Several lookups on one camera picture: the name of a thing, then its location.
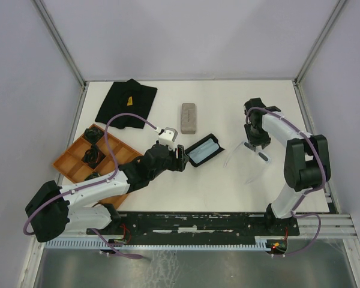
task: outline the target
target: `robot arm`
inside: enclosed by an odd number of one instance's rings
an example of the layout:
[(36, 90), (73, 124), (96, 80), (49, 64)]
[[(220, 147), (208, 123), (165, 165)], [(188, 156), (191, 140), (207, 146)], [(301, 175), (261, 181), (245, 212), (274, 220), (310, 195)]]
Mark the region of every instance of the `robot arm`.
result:
[(103, 229), (118, 216), (112, 205), (85, 207), (101, 199), (127, 194), (149, 184), (165, 170), (185, 169), (189, 157), (184, 147), (175, 148), (177, 131), (172, 128), (157, 129), (158, 141), (144, 156), (119, 166), (114, 172), (85, 182), (58, 187), (54, 181), (45, 183), (27, 205), (30, 217), (41, 205), (57, 197), (31, 220), (39, 242), (49, 241), (62, 232), (87, 228)]
[(244, 106), (245, 114), (250, 120), (250, 124), (245, 124), (244, 127), (251, 149), (255, 150), (257, 146), (262, 148), (268, 146), (271, 142), (269, 134), (286, 148), (284, 162), (286, 184), (276, 200), (269, 204), (265, 215), (267, 226), (272, 226), (279, 219), (290, 218), (291, 212), (298, 205), (302, 195), (322, 183), (322, 174), (316, 159), (313, 157), (306, 160), (306, 154), (313, 156), (313, 152), (301, 133), (313, 144), (323, 164), (325, 181), (331, 177), (328, 143), (323, 135), (314, 136), (299, 131), (285, 120), (279, 108), (265, 107), (259, 98), (251, 99)]

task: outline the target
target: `orange compartment tray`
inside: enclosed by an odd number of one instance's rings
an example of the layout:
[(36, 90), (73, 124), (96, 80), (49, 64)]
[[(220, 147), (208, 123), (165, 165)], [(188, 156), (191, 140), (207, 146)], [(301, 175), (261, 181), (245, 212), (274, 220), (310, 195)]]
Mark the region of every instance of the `orange compartment tray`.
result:
[[(96, 127), (104, 132), (99, 126), (92, 124), (90, 128)], [(138, 156), (141, 156), (133, 148), (108, 133), (108, 142), (116, 155), (119, 164), (125, 164)], [(112, 156), (106, 146), (104, 136), (96, 143), (105, 158), (93, 169), (82, 161), (85, 152), (91, 147), (91, 144), (84, 138), (82, 134), (73, 144), (52, 164), (53, 167), (67, 177), (71, 182), (83, 182), (91, 173), (98, 172), (101, 176), (108, 174), (115, 169)], [(113, 204), (117, 209), (121, 203), (128, 197), (128, 194), (121, 196), (112, 196), (103, 199), (101, 203)]]

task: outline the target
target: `purple cable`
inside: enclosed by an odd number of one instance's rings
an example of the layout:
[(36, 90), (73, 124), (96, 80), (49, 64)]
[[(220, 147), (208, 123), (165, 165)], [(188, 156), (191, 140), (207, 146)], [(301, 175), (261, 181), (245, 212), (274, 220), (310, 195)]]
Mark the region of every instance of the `purple cable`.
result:
[(112, 244), (109, 244), (108, 241), (97, 231), (97, 229), (92, 229), (91, 230), (93, 232), (95, 232), (95, 234), (97, 236), (99, 236), (99, 238), (101, 240), (103, 240), (103, 242), (113, 251), (115, 252), (115, 255), (116, 256), (122, 256), (122, 257), (125, 257), (125, 258), (128, 258), (128, 259), (132, 259), (132, 260), (139, 260), (139, 259), (143, 259), (143, 256), (142, 255), (138, 255), (138, 254), (124, 254), (124, 253), (121, 253), (119, 250), (115, 249)]
[[(108, 121), (108, 123), (107, 123), (107, 125), (106, 125), (106, 129), (105, 129), (105, 132), (104, 132), (104, 137), (105, 137), (105, 142), (106, 142), (106, 145), (107, 145), (107, 149), (108, 149), (110, 155), (112, 156), (113, 162), (115, 163), (115, 171), (114, 171), (114, 172), (112, 173), (112, 175), (109, 176), (107, 179), (100, 180), (100, 181), (95, 182), (95, 183), (86, 184), (86, 185), (84, 185), (84, 186), (81, 186), (81, 187), (76, 188), (76, 189), (75, 189), (76, 192), (79, 191), (79, 190), (85, 189), (85, 188), (93, 187), (93, 186), (96, 186), (96, 185), (98, 185), (98, 184), (107, 182), (107, 180), (111, 180), (111, 179), (112, 179), (113, 177), (115, 177), (116, 174), (118, 173), (118, 167), (119, 167), (118, 161), (117, 161), (116, 156), (115, 156), (115, 154), (113, 153), (113, 151), (112, 151), (112, 149), (111, 149), (111, 147), (110, 147), (110, 145), (109, 145), (109, 142), (108, 142), (108, 127), (109, 127), (109, 125), (112, 123), (113, 120), (115, 120), (116, 118), (119, 118), (119, 117), (121, 117), (121, 116), (133, 116), (133, 117), (135, 117), (135, 118), (137, 118), (137, 119), (140, 119), (141, 121), (147, 123), (147, 124), (148, 124), (149, 126), (151, 126), (153, 129), (155, 129), (155, 130), (157, 129), (156, 126), (154, 126), (154, 125), (153, 125), (152, 123), (150, 123), (148, 120), (144, 119), (143, 117), (141, 117), (141, 116), (139, 116), (139, 115), (133, 114), (133, 113), (120, 113), (120, 114), (117, 114), (117, 115), (115, 115), (114, 117), (112, 117), (112, 118)], [(57, 196), (49, 199), (48, 201), (44, 202), (42, 205), (40, 205), (40, 207), (37, 208), (37, 209), (31, 214), (31, 216), (29, 216), (29, 218), (25, 221), (25, 224), (24, 224), (24, 227), (23, 227), (23, 233), (24, 233), (25, 235), (27, 235), (27, 236), (35, 235), (35, 232), (28, 232), (28, 231), (27, 231), (27, 228), (28, 228), (29, 224), (31, 223), (31, 221), (33, 220), (33, 218), (35, 218), (35, 216), (36, 216), (41, 210), (43, 210), (44, 207), (46, 207), (47, 205), (51, 204), (52, 202), (54, 202), (54, 201), (56, 201), (56, 200), (58, 200), (58, 199), (60, 199), (60, 198), (62, 198), (62, 197), (64, 197), (64, 196), (66, 196), (66, 195), (71, 194), (71, 192), (72, 192), (72, 190), (69, 190), (69, 191), (64, 192), (64, 193), (62, 193), (62, 194), (59, 194), (59, 195), (57, 195)], [(108, 244), (108, 242), (107, 242), (103, 237), (100, 237), (100, 238), (101, 238), (106, 244)]]
[(307, 190), (306, 192), (304, 192), (301, 197), (299, 198), (299, 200), (296, 202), (296, 204), (293, 206), (292, 210), (291, 210), (291, 215), (293, 218), (296, 218), (296, 219), (300, 219), (300, 218), (305, 218), (305, 217), (309, 217), (309, 216), (315, 216), (317, 217), (317, 220), (319, 221), (318, 225), (317, 225), (317, 231), (316, 231), (316, 234), (313, 236), (311, 242), (308, 243), (307, 246), (305, 246), (304, 248), (301, 248), (299, 250), (296, 250), (294, 252), (291, 252), (291, 253), (287, 253), (287, 254), (283, 254), (283, 255), (278, 255), (278, 254), (273, 254), (273, 255), (276, 255), (276, 256), (280, 256), (280, 257), (284, 257), (284, 256), (292, 256), (292, 255), (296, 255), (296, 254), (299, 254), (305, 250), (307, 250), (308, 248), (310, 248), (316, 241), (317, 237), (319, 236), (319, 233), (320, 233), (320, 230), (321, 230), (321, 227), (322, 227), (322, 220), (320, 218), (320, 216), (317, 214), (317, 213), (307, 213), (307, 214), (303, 214), (303, 215), (296, 215), (295, 214), (295, 210), (298, 208), (298, 206), (301, 204), (301, 202), (304, 200), (304, 198), (306, 197), (306, 195), (312, 193), (312, 192), (315, 192), (315, 191), (318, 191), (320, 189), (323, 189), (324, 186), (325, 186), (325, 182), (326, 182), (326, 176), (325, 176), (325, 171), (324, 171), (324, 167), (323, 167), (323, 163), (321, 162), (320, 160), (320, 157), (316, 151), (316, 149), (314, 148), (311, 140), (307, 137), (307, 135), (305, 135), (305, 133), (303, 133), (298, 127), (296, 127), (295, 125), (293, 125), (290, 121), (288, 121), (286, 118), (280, 116), (279, 114), (276, 114), (272, 111), (268, 111), (264, 108), (260, 108), (260, 107), (252, 107), (250, 108), (248, 111), (247, 111), (247, 117), (245, 117), (245, 122), (247, 124), (249, 124), (249, 115), (250, 115), (250, 112), (253, 111), (253, 110), (259, 110), (259, 111), (262, 111), (262, 112), (265, 112), (265, 113), (268, 113), (270, 114), (271, 116), (273, 117), (276, 117), (277, 119), (283, 121), (284, 123), (286, 123), (289, 127), (291, 127), (292, 129), (294, 129), (299, 135), (301, 135), (308, 143), (309, 147), (311, 148), (312, 150), (312, 153), (317, 161), (317, 164), (319, 165), (319, 169), (320, 169), (320, 172), (321, 172), (321, 175), (322, 175), (322, 183), (320, 186), (316, 187), (316, 188), (312, 188), (310, 190)]

